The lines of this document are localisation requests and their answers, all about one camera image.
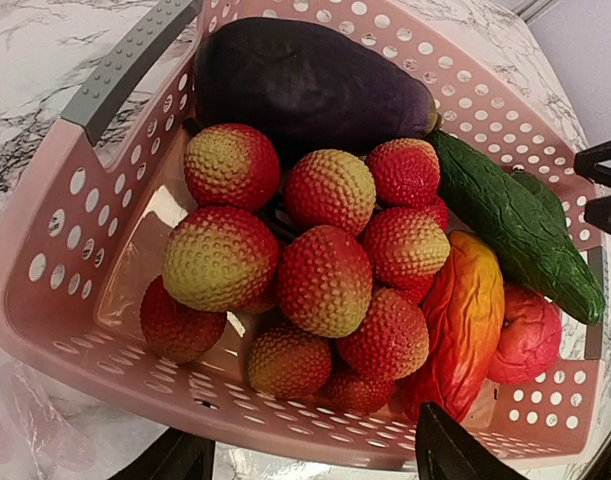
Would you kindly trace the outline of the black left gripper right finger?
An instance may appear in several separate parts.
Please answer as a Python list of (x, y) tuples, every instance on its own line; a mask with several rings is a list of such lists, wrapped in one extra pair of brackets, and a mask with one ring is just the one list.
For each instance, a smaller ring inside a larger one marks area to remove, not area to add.
[[(611, 140), (575, 154), (574, 171), (595, 184), (611, 188)], [(611, 195), (595, 198), (585, 205), (585, 221), (597, 228), (611, 228)]]

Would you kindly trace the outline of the long green cucumber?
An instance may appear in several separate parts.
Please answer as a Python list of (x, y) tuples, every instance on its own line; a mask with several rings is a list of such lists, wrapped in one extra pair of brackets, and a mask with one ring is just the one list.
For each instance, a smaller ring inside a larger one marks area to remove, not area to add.
[(443, 131), (426, 137), (439, 159), (439, 196), (495, 252), (506, 280), (554, 301), (575, 320), (603, 320), (603, 288), (570, 238), (527, 188)]

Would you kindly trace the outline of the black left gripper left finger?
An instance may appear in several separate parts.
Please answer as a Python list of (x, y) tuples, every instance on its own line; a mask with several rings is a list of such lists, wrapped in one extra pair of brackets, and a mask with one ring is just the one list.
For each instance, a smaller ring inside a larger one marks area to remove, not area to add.
[(416, 430), (420, 480), (524, 480), (436, 403), (423, 403)]

